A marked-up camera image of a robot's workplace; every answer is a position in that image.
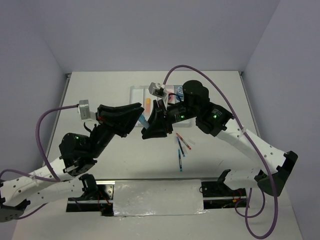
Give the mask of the blue highlighter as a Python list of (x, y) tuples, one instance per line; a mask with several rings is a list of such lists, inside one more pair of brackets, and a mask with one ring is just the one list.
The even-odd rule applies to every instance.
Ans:
[(150, 125), (143, 114), (140, 115), (140, 117), (138, 118), (138, 121), (143, 126), (143, 128), (145, 129), (149, 128)]

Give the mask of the orange highlighter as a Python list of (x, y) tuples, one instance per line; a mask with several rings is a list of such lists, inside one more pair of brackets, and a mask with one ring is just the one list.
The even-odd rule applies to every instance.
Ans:
[(145, 99), (145, 114), (147, 116), (149, 116), (151, 113), (151, 104), (152, 104), (152, 100), (150, 98), (146, 98)]

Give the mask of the pink tube of markers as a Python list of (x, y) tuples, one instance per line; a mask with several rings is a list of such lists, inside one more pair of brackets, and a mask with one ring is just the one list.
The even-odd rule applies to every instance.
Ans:
[(166, 90), (168, 92), (168, 103), (175, 104), (176, 103), (176, 97), (172, 94), (175, 93), (175, 88), (173, 85), (167, 85)]

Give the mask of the blue jar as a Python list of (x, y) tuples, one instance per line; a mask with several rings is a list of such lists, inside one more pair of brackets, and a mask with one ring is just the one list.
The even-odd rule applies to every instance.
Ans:
[(176, 95), (176, 99), (179, 101), (183, 101), (184, 100), (184, 92), (183, 92), (183, 86), (182, 85), (178, 85), (175, 89), (175, 95)]

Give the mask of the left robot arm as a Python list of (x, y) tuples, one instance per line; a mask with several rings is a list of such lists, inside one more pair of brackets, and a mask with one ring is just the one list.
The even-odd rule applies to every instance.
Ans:
[(18, 177), (0, 181), (0, 221), (2, 223), (27, 218), (26, 211), (42, 208), (49, 202), (74, 198), (76, 194), (91, 200), (98, 187), (93, 175), (88, 174), (98, 157), (114, 136), (125, 138), (135, 127), (144, 108), (141, 103), (110, 107), (100, 105), (91, 112), (88, 100), (58, 107), (57, 110), (77, 109), (81, 120), (94, 124), (89, 135), (67, 133), (59, 144), (60, 156), (49, 161), (40, 141), (40, 125), (48, 110), (36, 124), (36, 143), (45, 165), (31, 173), (18, 170)]

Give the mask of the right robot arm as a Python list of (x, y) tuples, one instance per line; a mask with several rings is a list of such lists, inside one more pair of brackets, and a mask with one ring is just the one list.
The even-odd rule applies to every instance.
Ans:
[(249, 170), (224, 170), (217, 180), (221, 195), (248, 188), (259, 188), (273, 197), (281, 195), (298, 159), (296, 153), (279, 150), (241, 126), (234, 113), (210, 101), (209, 90), (197, 80), (183, 84), (183, 100), (173, 105), (168, 104), (169, 93), (163, 84), (152, 82), (148, 90), (158, 99), (153, 102), (148, 127), (141, 131), (144, 140), (165, 138), (174, 124), (195, 119), (203, 133), (227, 142), (256, 164)]

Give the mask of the red pen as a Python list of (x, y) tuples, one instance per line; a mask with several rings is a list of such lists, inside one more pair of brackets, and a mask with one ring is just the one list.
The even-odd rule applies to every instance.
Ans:
[(192, 148), (189, 146), (189, 144), (182, 138), (180, 134), (176, 132), (176, 136), (179, 138), (179, 140), (189, 149), (191, 150)]

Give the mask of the white divided organizer tray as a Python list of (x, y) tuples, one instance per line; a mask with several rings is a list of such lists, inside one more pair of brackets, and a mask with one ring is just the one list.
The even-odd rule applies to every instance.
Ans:
[[(175, 93), (176, 92), (176, 87), (177, 86), (182, 86), (182, 85), (173, 85), (173, 86), (174, 86), (174, 93)], [(150, 98), (151, 99), (151, 112), (152, 112), (153, 100), (157, 100), (157, 97), (153, 96), (153, 95), (151, 95), (149, 93), (149, 86), (148, 85), (140, 85), (140, 86), (131, 86), (130, 87), (129, 104), (141, 103), (142, 107), (144, 108), (143, 115), (144, 115), (145, 119), (148, 120), (150, 115), (146, 115), (146, 113), (145, 113), (146, 98)], [(175, 96), (175, 104), (178, 103), (178, 102), (179, 102), (179, 100)], [(181, 122), (173, 124), (173, 127), (189, 128), (189, 127), (191, 127), (191, 125), (192, 125), (191, 120), (188, 119), (188, 120), (184, 120), (184, 121), (181, 121)], [(135, 127), (143, 127), (143, 126), (138, 121), (135, 124)]]

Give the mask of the dark blue pen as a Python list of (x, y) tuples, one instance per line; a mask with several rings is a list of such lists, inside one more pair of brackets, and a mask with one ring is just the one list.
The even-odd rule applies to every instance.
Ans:
[(181, 151), (182, 156), (185, 157), (186, 155), (185, 155), (185, 152), (184, 152), (184, 150), (183, 150), (183, 147), (182, 147), (180, 138), (179, 138), (178, 136), (176, 136), (176, 140), (177, 140), (177, 143), (178, 143), (178, 146), (179, 146), (179, 149), (180, 149), (180, 151)]

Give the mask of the teal pen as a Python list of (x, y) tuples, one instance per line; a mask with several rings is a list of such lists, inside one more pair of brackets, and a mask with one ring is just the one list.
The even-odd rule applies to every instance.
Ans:
[(179, 163), (179, 170), (180, 172), (183, 171), (183, 166), (182, 166), (182, 153), (181, 153), (181, 150), (178, 149), (178, 163)]

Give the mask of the silver foil tape patch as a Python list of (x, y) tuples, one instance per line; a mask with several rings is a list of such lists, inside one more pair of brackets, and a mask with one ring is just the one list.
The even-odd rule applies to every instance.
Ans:
[(113, 213), (118, 217), (204, 214), (200, 180), (118, 181)]

